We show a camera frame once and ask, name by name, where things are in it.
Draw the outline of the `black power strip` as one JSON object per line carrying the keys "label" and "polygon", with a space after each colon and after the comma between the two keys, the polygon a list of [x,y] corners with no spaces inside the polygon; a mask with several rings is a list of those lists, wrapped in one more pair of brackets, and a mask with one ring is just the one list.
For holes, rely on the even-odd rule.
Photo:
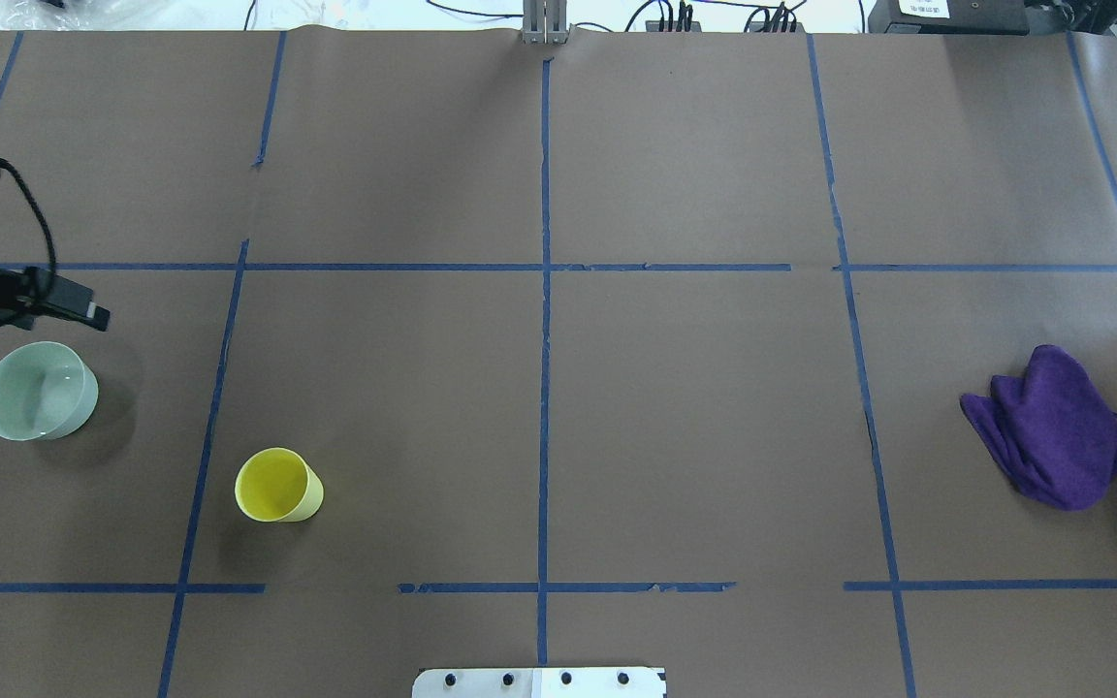
{"label": "black power strip", "polygon": [[[670,19],[647,19],[642,28],[643,31],[648,34],[665,34],[665,32],[687,32],[687,34],[700,34],[705,30],[704,23],[700,19],[693,19],[687,21],[687,19],[679,19],[678,17],[670,21]],[[793,15],[784,15],[781,18],[766,18],[764,13],[754,15],[746,19],[746,21],[736,25],[731,28],[715,28],[717,32],[735,32],[735,34],[803,34],[804,26],[799,22],[798,17]]]}

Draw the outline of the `aluminium frame post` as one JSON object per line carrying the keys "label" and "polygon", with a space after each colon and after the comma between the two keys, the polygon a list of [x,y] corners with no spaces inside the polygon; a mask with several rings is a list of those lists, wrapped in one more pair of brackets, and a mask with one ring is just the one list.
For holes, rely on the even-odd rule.
{"label": "aluminium frame post", "polygon": [[524,0],[522,40],[529,45],[563,45],[570,39],[566,0]]}

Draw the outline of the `purple microfiber cloth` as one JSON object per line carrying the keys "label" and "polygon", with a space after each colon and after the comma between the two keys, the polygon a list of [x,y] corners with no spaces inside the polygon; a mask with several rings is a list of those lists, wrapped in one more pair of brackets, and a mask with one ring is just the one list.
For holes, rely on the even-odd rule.
{"label": "purple microfiber cloth", "polygon": [[990,376],[989,395],[962,394],[960,408],[999,471],[1033,501],[1086,511],[1117,480],[1117,412],[1061,346],[1035,346],[1021,374]]}

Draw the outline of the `black device box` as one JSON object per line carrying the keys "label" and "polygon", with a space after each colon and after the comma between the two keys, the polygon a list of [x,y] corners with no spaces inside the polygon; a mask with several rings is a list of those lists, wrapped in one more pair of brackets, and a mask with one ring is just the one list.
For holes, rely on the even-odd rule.
{"label": "black device box", "polygon": [[866,17],[870,34],[1024,36],[1023,1],[877,1]]}

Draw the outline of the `yellow plastic cup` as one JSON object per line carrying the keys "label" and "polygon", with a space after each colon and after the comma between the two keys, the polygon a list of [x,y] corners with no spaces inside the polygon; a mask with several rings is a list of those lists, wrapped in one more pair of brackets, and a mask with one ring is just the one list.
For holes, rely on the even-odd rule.
{"label": "yellow plastic cup", "polygon": [[249,520],[297,523],[319,511],[325,487],[300,455],[289,448],[270,447],[240,466],[233,496],[239,511]]}

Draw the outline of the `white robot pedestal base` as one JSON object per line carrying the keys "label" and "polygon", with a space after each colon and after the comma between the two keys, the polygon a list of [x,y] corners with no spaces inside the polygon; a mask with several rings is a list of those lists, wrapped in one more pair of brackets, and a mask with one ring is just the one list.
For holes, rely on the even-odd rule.
{"label": "white robot pedestal base", "polygon": [[439,668],[416,677],[412,697],[666,697],[663,668],[645,666]]}

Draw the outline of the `pale green ceramic bowl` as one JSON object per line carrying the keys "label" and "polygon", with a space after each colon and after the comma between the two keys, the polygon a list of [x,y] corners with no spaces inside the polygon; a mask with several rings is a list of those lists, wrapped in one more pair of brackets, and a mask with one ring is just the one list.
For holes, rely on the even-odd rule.
{"label": "pale green ceramic bowl", "polygon": [[96,374],[70,346],[19,346],[0,361],[0,438],[58,440],[87,423],[98,398]]}

